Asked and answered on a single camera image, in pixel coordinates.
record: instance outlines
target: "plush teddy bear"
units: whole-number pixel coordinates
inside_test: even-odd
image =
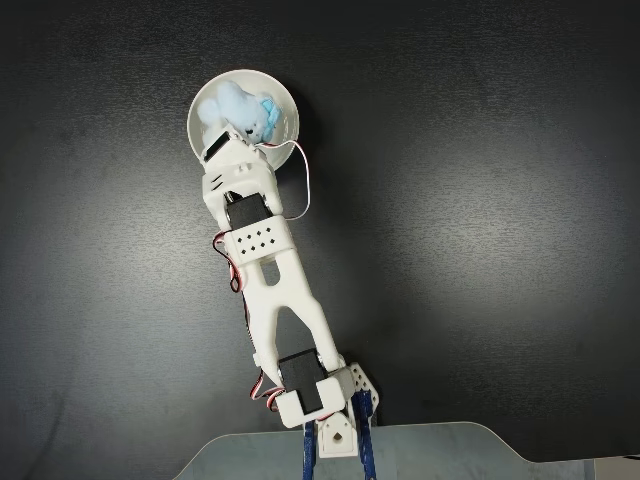
[[[229,122],[249,143],[268,142],[273,136],[280,109],[270,95],[245,92],[235,82],[218,86],[216,98],[207,98],[198,106],[198,116],[208,128],[202,137],[208,145],[215,135],[214,126]]]

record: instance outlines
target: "white bowl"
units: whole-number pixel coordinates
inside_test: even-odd
[[[300,117],[298,116],[298,107],[289,91],[275,78],[270,77],[266,73],[256,70],[233,70],[231,72],[218,75],[209,81],[200,89],[196,98],[193,99],[189,108],[189,116],[187,117],[187,134],[189,135],[189,143],[196,157],[200,158],[204,145],[202,143],[202,134],[206,130],[206,126],[198,117],[198,105],[205,98],[213,98],[216,96],[218,85],[221,82],[231,80],[240,85],[244,91],[254,95],[266,92],[273,97],[273,101],[278,105],[282,113],[276,127],[273,131],[273,137],[269,143],[275,145],[287,140],[297,140],[300,130]],[[267,161],[274,170],[280,168],[287,161],[289,155],[294,149],[294,145],[286,145],[281,148],[263,149],[267,155]]]

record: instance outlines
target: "metal table surface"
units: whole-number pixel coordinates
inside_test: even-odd
[[[594,460],[529,463],[473,423],[403,425],[371,431],[376,478],[385,480],[595,480]],[[176,480],[299,480],[300,432],[212,440]],[[316,458],[314,480],[362,478],[359,457]]]
[[[0,15],[3,478],[172,478],[252,403],[186,135],[254,68],[301,113],[291,225],[384,425],[640,452],[640,69],[616,2],[20,2]],[[288,212],[303,166],[278,171]],[[309,346],[281,315],[282,355]]]

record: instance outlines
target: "gray table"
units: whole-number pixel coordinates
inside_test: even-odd
[[[185,128],[241,67],[298,103],[313,201],[292,232],[381,424],[638,453],[637,16],[598,3],[5,2],[2,475],[171,478],[212,438],[282,428],[247,395]],[[278,179],[299,211],[299,156]],[[287,312],[278,336],[311,340]]]
[[[452,423],[372,430],[384,480],[595,480],[593,460],[530,463],[481,425]],[[302,432],[227,435],[202,448],[175,480],[299,480]],[[321,459],[314,480],[363,478],[357,457]]]

